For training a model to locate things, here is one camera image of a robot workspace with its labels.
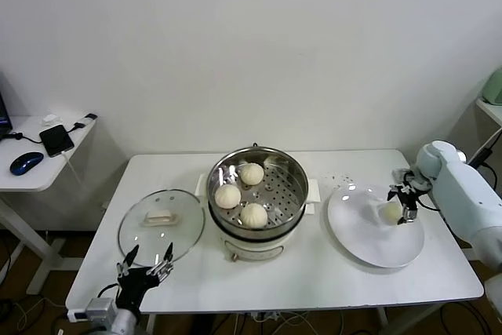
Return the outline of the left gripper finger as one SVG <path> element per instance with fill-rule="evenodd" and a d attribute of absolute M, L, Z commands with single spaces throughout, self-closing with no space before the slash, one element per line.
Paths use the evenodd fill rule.
<path fill-rule="evenodd" d="M 132 270 L 133 262 L 139 251 L 139 246 L 135 245 L 126 255 L 122 262 L 116 264 L 118 276 L 127 276 Z"/>
<path fill-rule="evenodd" d="M 153 276 L 158 281 L 164 281 L 173 270 L 173 244 L 170 243 L 162 260 L 159 260 L 147 271 L 147 275 Z"/>

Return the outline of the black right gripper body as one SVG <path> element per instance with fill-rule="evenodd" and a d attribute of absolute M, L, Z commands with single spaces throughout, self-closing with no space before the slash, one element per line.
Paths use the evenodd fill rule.
<path fill-rule="evenodd" d="M 397 184 L 395 186 L 398 199 L 402 205 L 403 213 L 417 213 L 417 192 L 410 184 Z"/>

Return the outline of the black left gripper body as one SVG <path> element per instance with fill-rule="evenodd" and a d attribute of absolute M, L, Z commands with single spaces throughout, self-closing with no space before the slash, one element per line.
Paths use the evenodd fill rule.
<path fill-rule="evenodd" d="M 128 275 L 118 278 L 121 292 L 116 300 L 117 309 L 125 309 L 133 314 L 140 314 L 140 306 L 144 295 L 149 289 L 153 289 L 160 284 L 157 275 L 147 272 L 149 268 L 132 268 Z"/>

